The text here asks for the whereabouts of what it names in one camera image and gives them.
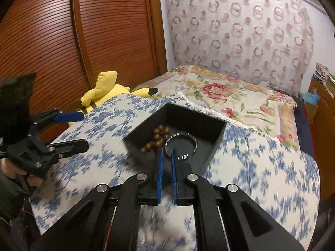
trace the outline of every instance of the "blue and white fabric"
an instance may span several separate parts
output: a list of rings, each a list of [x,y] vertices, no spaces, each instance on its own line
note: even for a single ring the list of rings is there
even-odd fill
[[[61,159],[31,197],[41,233],[96,185],[122,184],[138,172],[128,158],[122,139],[167,102],[205,112],[181,95],[153,101],[121,94],[94,109],[57,138],[55,142],[84,138],[90,148],[86,153]],[[311,156],[254,129],[228,122],[204,177],[219,186],[230,183],[240,186],[307,250],[320,196],[319,170]],[[163,193],[159,206],[141,207],[139,223],[138,250],[196,250],[193,208],[173,205],[168,191]]]

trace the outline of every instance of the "white lace trim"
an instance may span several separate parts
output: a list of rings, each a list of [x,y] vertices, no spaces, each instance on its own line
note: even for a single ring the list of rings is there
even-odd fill
[[[210,108],[206,108],[206,107],[202,107],[202,106],[199,106],[195,103],[193,103],[192,101],[190,101],[182,92],[177,92],[176,93],[179,97],[183,97],[185,99],[185,101],[191,105],[194,109],[197,109],[197,110],[200,110],[201,113],[204,113],[206,115],[209,115],[209,116],[212,116],[212,117],[218,117],[220,118],[221,120],[223,121],[227,121],[227,122],[230,122],[231,124],[235,125],[235,126],[238,126],[240,128],[243,128],[243,129],[248,129],[248,130],[253,130],[253,131],[256,131],[258,133],[261,133],[262,135],[266,136],[268,139],[271,139],[277,143],[280,143],[279,139],[276,138],[276,137],[271,137],[269,136],[268,134],[264,134],[262,132],[260,132],[259,130],[257,130],[254,126],[248,126],[248,125],[245,125],[241,122],[238,122],[238,121],[235,121],[231,118],[229,118],[228,116],[224,115],[224,114],[220,114],[218,112],[216,112],[215,110],[212,110]]]

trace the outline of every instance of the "blue plastic bag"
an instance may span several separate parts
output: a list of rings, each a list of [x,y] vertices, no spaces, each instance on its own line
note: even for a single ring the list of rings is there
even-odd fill
[[[313,90],[313,93],[309,93],[309,92],[306,92],[306,93],[300,93],[301,97],[303,98],[303,100],[305,102],[308,102],[314,106],[316,106],[316,104],[318,103],[319,99],[321,98],[319,95],[318,95],[318,92],[316,89]]]

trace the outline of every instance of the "brown wooden door frame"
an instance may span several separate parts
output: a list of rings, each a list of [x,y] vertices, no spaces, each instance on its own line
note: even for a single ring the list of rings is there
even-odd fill
[[[157,61],[157,57],[156,57],[156,48],[155,48],[155,37],[154,37],[154,32],[153,32],[153,20],[152,20],[152,3],[150,2],[150,0],[145,0],[146,3],[146,7],[147,7],[147,15],[148,15],[148,26],[149,26],[149,31],[150,31],[150,41],[151,41],[151,50],[152,50],[152,57],[153,57],[153,63],[154,63],[154,67],[155,69],[157,69],[158,71],[158,61]]]
[[[71,1],[71,15],[72,15],[72,23],[73,30],[76,39],[77,48],[80,54],[81,64],[83,66],[84,74],[86,75],[86,81],[88,86],[93,89],[95,87],[96,80],[94,78],[91,62],[89,60],[84,30],[81,21],[81,13],[80,13],[80,2],[79,0],[70,0]]]
[[[153,48],[155,49],[158,73],[161,75],[167,72],[167,63],[160,0],[149,0],[149,7],[148,17],[151,18],[150,22],[153,28]]]

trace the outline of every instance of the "pikachu plush toy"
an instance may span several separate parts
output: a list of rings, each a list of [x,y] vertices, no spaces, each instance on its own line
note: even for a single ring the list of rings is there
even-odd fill
[[[99,73],[95,88],[86,92],[80,99],[81,107],[77,109],[77,111],[86,115],[94,108],[106,102],[108,99],[121,93],[131,93],[137,96],[149,97],[158,92],[157,88],[143,88],[134,92],[130,92],[129,87],[116,84],[117,77],[118,73],[115,71]]]

